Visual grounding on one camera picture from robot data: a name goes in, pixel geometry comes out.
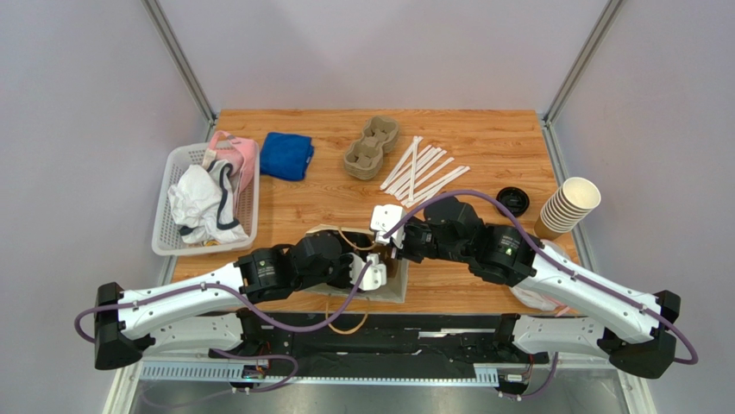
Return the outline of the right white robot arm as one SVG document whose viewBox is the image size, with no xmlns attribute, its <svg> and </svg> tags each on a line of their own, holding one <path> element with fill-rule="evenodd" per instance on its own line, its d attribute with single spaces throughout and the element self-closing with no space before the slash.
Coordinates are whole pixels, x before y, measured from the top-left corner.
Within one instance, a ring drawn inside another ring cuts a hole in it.
<svg viewBox="0 0 735 414">
<path fill-rule="evenodd" d="M 626 373 L 658 379 L 675 362 L 674 322 L 681 299 L 669 291 L 639 292 L 576 265 L 521 226 L 484 223 L 450 191 L 386 226 L 399 257 L 464 263 L 480 279 L 553 298 L 580 317 L 510 315 L 497 343 L 526 354 L 586 354 Z"/>
</svg>

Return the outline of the brown paper bag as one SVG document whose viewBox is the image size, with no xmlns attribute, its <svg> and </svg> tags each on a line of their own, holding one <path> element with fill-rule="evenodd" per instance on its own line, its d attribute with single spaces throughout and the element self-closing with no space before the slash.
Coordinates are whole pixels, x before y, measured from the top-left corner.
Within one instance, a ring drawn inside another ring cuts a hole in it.
<svg viewBox="0 0 735 414">
<path fill-rule="evenodd" d="M 355 287 L 355 299 L 367 302 L 361 321 L 351 329 L 329 328 L 336 334 L 347 336 L 356 333 L 368 320 L 372 305 L 378 302 L 402 304 L 405 302 L 408 282 L 408 261 L 400 260 L 392 248 L 378 244 L 366 229 L 341 228 L 320 224 L 305 232 L 307 236 L 332 235 L 350 254 L 347 273 L 329 283 L 315 285 L 306 291 L 324 295 L 329 302 L 333 298 L 345 298 Z"/>
</svg>

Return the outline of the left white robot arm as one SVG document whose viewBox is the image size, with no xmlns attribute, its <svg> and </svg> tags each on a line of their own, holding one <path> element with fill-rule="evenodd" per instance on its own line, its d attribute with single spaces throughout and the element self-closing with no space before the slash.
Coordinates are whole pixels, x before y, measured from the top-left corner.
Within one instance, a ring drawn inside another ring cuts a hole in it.
<svg viewBox="0 0 735 414">
<path fill-rule="evenodd" d="M 205 314 L 242 304 L 289 298 L 294 292 L 329 283 L 344 285 L 348 297 L 383 285 L 385 267 L 364 233 L 320 230 L 296 244 L 259 248 L 207 274 L 170 285 L 125 290 L 112 282 L 97 289 L 94 367 L 113 370 L 144 355 L 178 349 L 230 350 L 243 343 L 224 323 Z"/>
</svg>

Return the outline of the bundle of white straws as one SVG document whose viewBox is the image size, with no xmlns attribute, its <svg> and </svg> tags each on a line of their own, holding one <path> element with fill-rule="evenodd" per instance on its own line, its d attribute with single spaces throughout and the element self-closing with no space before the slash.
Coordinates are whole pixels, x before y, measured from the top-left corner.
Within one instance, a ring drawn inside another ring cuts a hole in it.
<svg viewBox="0 0 735 414">
<path fill-rule="evenodd" d="M 456 164 L 447 150 L 424 146 L 423 140 L 423 136 L 412 137 L 409 147 L 380 184 L 382 192 L 395 197 L 406 208 L 433 198 L 471 170 L 470 166 Z"/>
</svg>

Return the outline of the grey pulp cup carrier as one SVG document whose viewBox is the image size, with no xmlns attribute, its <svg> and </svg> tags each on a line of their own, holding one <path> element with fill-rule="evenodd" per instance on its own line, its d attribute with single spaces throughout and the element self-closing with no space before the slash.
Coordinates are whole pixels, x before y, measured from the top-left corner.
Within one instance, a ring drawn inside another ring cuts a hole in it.
<svg viewBox="0 0 735 414">
<path fill-rule="evenodd" d="M 392 152 L 399 138 L 399 123 L 388 116 L 373 116 L 361 131 L 361 137 L 350 144 L 343 156 L 346 173 L 360 180 L 378 175 L 386 154 Z"/>
</svg>

